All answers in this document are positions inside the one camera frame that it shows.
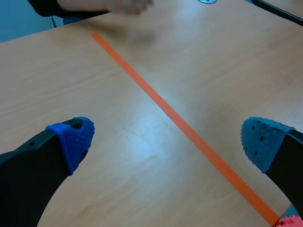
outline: orange tape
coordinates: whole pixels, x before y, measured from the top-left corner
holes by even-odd
[[[190,125],[97,33],[92,37],[145,91],[181,131],[199,148],[221,174],[242,194],[257,212],[273,226],[280,217],[236,174],[235,171],[196,133]]]

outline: blue fingertip pad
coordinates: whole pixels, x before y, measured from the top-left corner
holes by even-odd
[[[63,156],[69,171],[69,175],[78,168],[80,160],[86,150],[90,148],[95,134],[94,123],[86,117],[74,117],[83,120],[80,129],[74,129],[70,125],[56,123],[46,127],[47,130],[56,132]]]
[[[250,117],[244,121],[241,129],[243,150],[262,173],[269,169],[291,129],[294,128],[261,117]]]

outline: pink object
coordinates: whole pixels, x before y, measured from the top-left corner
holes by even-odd
[[[280,219],[276,227],[303,227],[303,221],[300,217],[292,215],[289,218],[284,217]]]

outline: wooden table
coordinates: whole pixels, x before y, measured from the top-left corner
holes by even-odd
[[[303,130],[303,30],[244,1],[159,1],[0,44],[2,152],[54,122],[94,121],[92,147],[41,227],[268,226],[93,40],[101,34],[278,214],[290,205],[246,158],[242,122]]]
[[[303,18],[303,1],[301,0],[266,0],[266,2]]]

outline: person's hand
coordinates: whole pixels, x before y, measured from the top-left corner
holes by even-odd
[[[57,0],[68,11],[102,11],[140,14],[153,6],[153,0]]]

